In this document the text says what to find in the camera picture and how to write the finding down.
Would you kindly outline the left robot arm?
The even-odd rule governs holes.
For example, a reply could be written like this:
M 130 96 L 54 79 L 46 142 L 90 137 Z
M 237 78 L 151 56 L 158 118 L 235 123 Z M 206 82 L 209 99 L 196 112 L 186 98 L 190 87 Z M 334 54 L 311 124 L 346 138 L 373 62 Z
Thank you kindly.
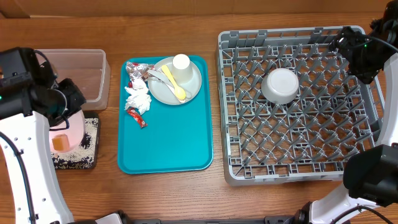
M 12 187 L 16 223 L 73 223 L 50 152 L 50 132 L 86 102 L 66 78 L 60 82 L 39 50 L 1 52 L 1 149 Z

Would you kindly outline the pink plate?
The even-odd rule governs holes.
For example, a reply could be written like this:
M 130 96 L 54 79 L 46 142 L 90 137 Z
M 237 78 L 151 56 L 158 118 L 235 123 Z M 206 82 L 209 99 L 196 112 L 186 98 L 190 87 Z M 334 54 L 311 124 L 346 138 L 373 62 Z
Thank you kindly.
M 70 152 L 70 151 L 76 149 L 80 145 L 80 143 L 83 139 L 83 136 L 85 134 L 85 117 L 84 117 L 83 111 L 80 110 L 79 112 L 77 112 L 74 115 L 72 115 L 71 117 L 69 117 L 68 122 L 70 125 L 68 129 L 61 130 L 61 131 L 49 132 L 50 150 L 54 153 Z M 56 135 L 59 135 L 59 134 L 66 134 L 68 136 L 68 140 L 70 143 L 70 149 L 68 151 L 65 151 L 65 152 L 54 151 L 53 144 L 52 144 L 52 138 L 54 138 Z

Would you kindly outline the grey bowl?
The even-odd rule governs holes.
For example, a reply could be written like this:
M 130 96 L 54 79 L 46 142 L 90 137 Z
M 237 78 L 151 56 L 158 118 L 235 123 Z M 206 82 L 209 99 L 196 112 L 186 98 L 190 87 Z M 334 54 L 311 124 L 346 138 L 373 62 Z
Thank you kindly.
M 265 76 L 261 83 L 264 97 L 274 104 L 292 102 L 299 90 L 298 76 L 286 68 L 278 68 Z

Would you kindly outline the orange food cube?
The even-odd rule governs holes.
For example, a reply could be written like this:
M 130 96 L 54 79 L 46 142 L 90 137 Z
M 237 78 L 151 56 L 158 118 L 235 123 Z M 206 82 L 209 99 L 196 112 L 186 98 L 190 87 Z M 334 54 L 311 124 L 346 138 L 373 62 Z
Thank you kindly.
M 70 143 L 66 134 L 59 134 L 52 138 L 54 151 L 65 152 L 70 149 Z

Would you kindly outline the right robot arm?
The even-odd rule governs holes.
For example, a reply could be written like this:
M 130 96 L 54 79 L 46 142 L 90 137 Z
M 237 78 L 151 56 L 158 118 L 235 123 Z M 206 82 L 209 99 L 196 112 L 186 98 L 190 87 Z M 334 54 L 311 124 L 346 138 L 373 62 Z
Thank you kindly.
M 382 18 L 372 21 L 368 34 L 344 27 L 329 44 L 349 62 L 349 74 L 370 84 L 380 70 L 386 76 L 388 99 L 376 145 L 352 156 L 343 182 L 320 200 L 309 202 L 287 223 L 349 223 L 362 212 L 397 203 L 397 1 L 386 5 Z

